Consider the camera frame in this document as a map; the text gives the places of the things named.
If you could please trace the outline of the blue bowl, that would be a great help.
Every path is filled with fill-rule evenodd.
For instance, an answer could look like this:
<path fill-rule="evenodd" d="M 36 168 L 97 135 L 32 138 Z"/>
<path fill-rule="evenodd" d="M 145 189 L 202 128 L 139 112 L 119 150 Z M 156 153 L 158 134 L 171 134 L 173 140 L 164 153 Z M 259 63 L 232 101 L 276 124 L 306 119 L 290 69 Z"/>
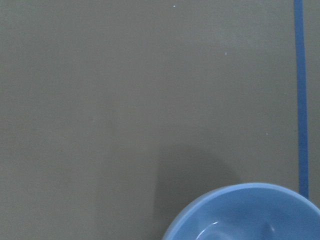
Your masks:
<path fill-rule="evenodd" d="M 201 195 L 173 220 L 164 240 L 318 240 L 320 210 L 279 185 L 243 183 Z"/>

